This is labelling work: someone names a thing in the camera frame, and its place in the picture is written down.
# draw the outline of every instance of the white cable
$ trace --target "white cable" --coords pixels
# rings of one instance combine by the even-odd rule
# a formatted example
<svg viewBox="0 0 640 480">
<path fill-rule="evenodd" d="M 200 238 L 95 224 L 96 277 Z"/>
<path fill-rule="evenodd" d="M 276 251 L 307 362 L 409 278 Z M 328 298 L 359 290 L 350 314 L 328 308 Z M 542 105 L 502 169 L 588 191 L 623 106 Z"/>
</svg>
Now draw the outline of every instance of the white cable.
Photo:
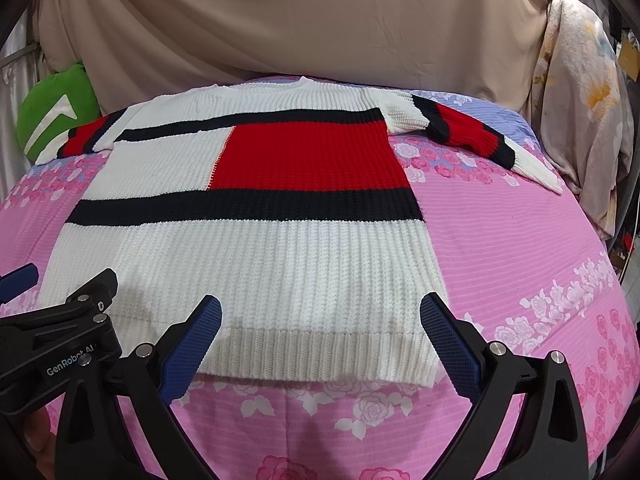
<svg viewBox="0 0 640 480">
<path fill-rule="evenodd" d="M 634 235 L 631 238 L 631 247 L 629 248 L 629 256 L 626 258 L 625 265 L 622 267 L 622 272 L 620 273 L 620 283 L 622 284 L 622 280 L 625 279 L 626 268 L 629 264 L 629 260 L 631 259 L 631 253 L 634 250 L 634 242 L 636 241 L 636 234 L 638 234 L 638 215 L 640 214 L 640 195 L 638 196 L 638 206 L 636 207 L 636 225 L 634 227 Z"/>
</svg>

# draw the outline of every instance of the blue gripper pad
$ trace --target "blue gripper pad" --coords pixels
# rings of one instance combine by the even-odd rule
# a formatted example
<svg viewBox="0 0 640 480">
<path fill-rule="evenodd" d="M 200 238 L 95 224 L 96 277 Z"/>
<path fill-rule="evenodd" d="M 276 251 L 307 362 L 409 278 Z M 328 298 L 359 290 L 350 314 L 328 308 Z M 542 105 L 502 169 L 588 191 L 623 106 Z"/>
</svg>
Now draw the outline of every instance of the blue gripper pad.
<svg viewBox="0 0 640 480">
<path fill-rule="evenodd" d="M 162 366 L 160 397 L 167 406 L 186 393 L 222 324 L 222 307 L 213 296 L 205 296 L 196 309 L 200 313 Z"/>
<path fill-rule="evenodd" d="M 420 322 L 458 395 L 475 404 L 481 393 L 480 363 L 456 330 L 453 314 L 443 309 L 447 307 L 435 292 L 426 295 L 420 303 Z"/>
<path fill-rule="evenodd" d="M 38 283 L 38 267 L 26 264 L 0 276 L 0 305 L 9 303 Z"/>
</svg>

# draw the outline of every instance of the green cushion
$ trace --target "green cushion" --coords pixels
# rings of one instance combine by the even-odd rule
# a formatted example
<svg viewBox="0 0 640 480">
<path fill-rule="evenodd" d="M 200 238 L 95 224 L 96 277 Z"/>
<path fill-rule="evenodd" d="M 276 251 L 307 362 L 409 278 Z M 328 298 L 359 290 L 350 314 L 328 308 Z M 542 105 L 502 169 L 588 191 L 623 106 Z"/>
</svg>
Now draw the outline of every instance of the green cushion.
<svg viewBox="0 0 640 480">
<path fill-rule="evenodd" d="M 16 136 L 30 161 L 59 134 L 100 117 L 94 89 L 82 61 L 34 86 L 18 111 Z"/>
</svg>

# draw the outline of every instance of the finger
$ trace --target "finger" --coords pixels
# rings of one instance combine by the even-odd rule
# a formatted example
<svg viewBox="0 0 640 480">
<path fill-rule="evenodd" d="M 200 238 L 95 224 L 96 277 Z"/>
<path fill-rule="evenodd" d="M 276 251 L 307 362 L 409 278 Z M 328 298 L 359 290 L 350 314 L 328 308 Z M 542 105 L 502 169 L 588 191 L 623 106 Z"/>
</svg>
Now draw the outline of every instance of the finger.
<svg viewBox="0 0 640 480">
<path fill-rule="evenodd" d="M 41 451 L 49 439 L 51 423 L 46 408 L 40 408 L 24 419 L 24 438 L 36 452 Z"/>
<path fill-rule="evenodd" d="M 47 480 L 54 480 L 56 457 L 56 436 L 49 433 L 47 443 L 42 452 L 37 455 L 36 467 Z"/>
</svg>

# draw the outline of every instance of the floral bedsheet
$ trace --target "floral bedsheet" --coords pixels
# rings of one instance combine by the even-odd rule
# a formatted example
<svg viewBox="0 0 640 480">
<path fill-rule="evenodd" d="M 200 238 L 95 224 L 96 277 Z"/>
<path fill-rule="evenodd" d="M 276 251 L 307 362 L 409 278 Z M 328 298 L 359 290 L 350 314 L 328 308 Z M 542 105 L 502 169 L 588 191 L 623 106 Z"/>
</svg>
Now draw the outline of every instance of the floral bedsheet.
<svg viewBox="0 0 640 480">
<path fill-rule="evenodd" d="M 514 112 L 466 96 L 418 93 L 475 116 L 543 160 Z M 593 461 L 638 386 L 640 352 L 622 290 L 580 206 L 571 193 L 557 197 L 464 150 L 418 136 L 390 143 L 428 223 L 453 313 L 514 352 L 564 352 Z M 62 224 L 107 157 L 54 161 L 20 181 L 0 206 L 0 274 L 27 262 L 44 274 Z M 37 293 L 23 294 L 1 314 L 33 308 Z M 514 398 L 481 474 L 497 466 L 520 402 Z M 143 462 L 162 476 L 132 407 L 122 403 Z M 421 479 L 469 407 L 444 372 L 432 389 L 197 376 L 172 404 L 220 478 L 255 480 Z M 49 406 L 54 423 L 59 409 L 60 400 Z"/>
</svg>

